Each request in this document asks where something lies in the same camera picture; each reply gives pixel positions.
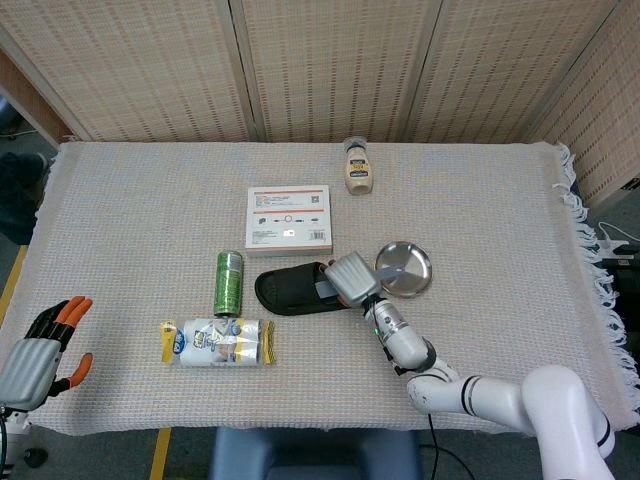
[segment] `metal plate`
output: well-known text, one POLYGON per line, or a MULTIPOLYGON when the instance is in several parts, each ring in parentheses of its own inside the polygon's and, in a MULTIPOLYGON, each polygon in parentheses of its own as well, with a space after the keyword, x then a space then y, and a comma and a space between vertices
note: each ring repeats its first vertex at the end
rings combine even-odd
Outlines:
POLYGON ((376 270, 395 265, 402 266, 404 273, 382 281, 382 288, 391 295, 413 297, 431 283, 431 260, 417 245, 409 242, 391 242, 385 245, 376 258, 376 270))

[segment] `white box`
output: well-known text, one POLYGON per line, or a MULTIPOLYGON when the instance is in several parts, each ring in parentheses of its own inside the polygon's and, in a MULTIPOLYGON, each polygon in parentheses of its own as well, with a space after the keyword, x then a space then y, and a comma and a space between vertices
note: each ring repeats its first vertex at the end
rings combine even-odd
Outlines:
POLYGON ((250 257, 332 253, 329 186, 250 188, 245 246, 250 257))

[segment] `green can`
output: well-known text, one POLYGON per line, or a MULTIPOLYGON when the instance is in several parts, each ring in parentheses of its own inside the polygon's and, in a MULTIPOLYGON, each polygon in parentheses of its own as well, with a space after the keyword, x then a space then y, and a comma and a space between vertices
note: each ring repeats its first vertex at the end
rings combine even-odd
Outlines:
POLYGON ((237 317, 242 305, 242 255, 233 250, 218 254, 216 299, 213 313, 218 317, 237 317))

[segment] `black slipper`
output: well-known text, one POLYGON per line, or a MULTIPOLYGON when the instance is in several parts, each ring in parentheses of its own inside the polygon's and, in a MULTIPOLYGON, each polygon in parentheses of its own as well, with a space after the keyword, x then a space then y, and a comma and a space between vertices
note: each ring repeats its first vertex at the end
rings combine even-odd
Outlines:
POLYGON ((260 274, 256 296, 264 307, 277 315, 307 315, 332 312, 345 307, 337 295, 320 298, 316 283, 327 282, 320 271, 322 263, 313 262, 260 274))

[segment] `floor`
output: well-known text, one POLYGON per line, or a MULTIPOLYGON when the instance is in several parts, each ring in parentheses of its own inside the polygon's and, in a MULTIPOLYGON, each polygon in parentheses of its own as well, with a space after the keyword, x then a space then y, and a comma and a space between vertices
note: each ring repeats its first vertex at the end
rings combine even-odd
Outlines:
MULTIPOLYGON (((30 129, 21 125, 20 131, 30 129)), ((53 156, 55 151, 38 135, 29 134, 16 140, 0 139, 0 155, 39 151, 53 156)), ((640 190, 632 193, 600 220, 608 221, 640 235, 640 190)), ((612 238, 621 238, 611 232, 612 238)), ((18 247, 0 235, 0 286, 4 286, 18 247)), ((176 428, 165 466, 165 478, 202 479, 208 472, 215 429, 176 428)), ((148 478, 156 444, 157 431, 111 432, 85 437, 69 437, 39 427, 32 429, 30 446, 42 447, 49 459, 38 469, 18 462, 12 478, 23 479, 144 479, 148 478)), ((518 434, 487 435, 444 430, 437 432, 438 443, 462 458, 475 478, 518 479, 541 478, 540 460, 535 439, 518 434)), ((421 443, 431 443, 427 432, 421 443)), ((640 471, 640 433, 619 432, 616 449, 607 459, 619 480, 635 479, 640 471)), ((422 449, 425 478, 430 478, 434 452, 422 449)), ((466 473, 453 459, 441 454, 437 478, 464 479, 466 473)))

